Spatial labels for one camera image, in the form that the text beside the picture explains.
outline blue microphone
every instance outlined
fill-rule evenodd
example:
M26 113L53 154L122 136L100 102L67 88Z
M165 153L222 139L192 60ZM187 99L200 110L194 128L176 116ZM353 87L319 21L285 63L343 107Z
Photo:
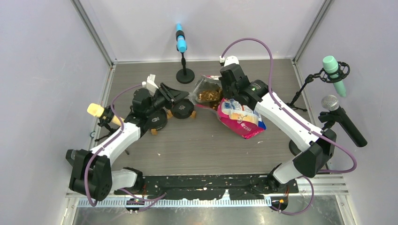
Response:
M177 38L177 50L181 53L184 53L187 49L187 46L185 41L185 35L183 32L183 27L179 23L177 23L176 38Z

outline microphone head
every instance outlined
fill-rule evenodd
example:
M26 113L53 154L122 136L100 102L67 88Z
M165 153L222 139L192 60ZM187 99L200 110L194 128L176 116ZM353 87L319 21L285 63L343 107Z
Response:
M334 95L328 95L322 98L322 107L329 111L335 111L339 106L338 99Z

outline table surface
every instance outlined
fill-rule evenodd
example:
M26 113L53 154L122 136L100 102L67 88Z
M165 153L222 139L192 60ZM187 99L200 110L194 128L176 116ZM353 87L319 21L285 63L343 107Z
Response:
M240 65L251 81L268 83L268 60L242 60ZM191 92L201 75L219 75L217 61L187 62L195 72L190 84L180 84L176 73L180 62L117 64L108 104L124 89L146 81L155 74L157 84L164 82L171 88ZM284 102L290 102L299 84L290 60L275 60L272 88ZM115 103L116 111L125 117L130 111L133 90ZM305 107L302 97L296 102ZM264 119L267 130L251 139L244 139L223 125L213 112L196 109L195 119L169 119L158 135L147 132L128 147L112 165L113 170L132 167L144 175L267 173L293 155L288 148L289 138L276 125ZM307 112L297 111L309 121ZM103 128L101 135L107 131Z

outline cable connector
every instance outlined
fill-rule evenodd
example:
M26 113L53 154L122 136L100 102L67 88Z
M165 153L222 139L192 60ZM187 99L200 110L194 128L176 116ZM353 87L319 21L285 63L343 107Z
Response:
M219 62L220 62L220 65L221 65L221 66L224 66L225 58L220 56Z
M159 88L156 84L155 84L155 77L156 75L154 74L150 74L147 79L146 82L142 82L142 86L146 89L148 89L152 94L155 93L155 91Z

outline white wall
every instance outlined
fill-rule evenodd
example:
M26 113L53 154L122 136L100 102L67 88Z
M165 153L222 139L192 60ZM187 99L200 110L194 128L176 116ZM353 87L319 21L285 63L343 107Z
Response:
M351 66L347 97L339 100L368 145L357 148L339 125L334 130L358 160L357 170L344 178L365 225L396 224L397 218L397 12L396 0L335 1L298 63L303 77L318 72L329 54ZM322 97L336 95L333 85L320 81L306 90L316 117ZM352 163L335 150L332 165L347 169Z
M3 1L0 21L0 224L59 224L108 66L70 0Z
M217 59L239 38L267 43L275 58L293 58L323 0L89 0L118 61L175 60L176 23L188 59ZM256 43L232 49L240 58L268 58Z

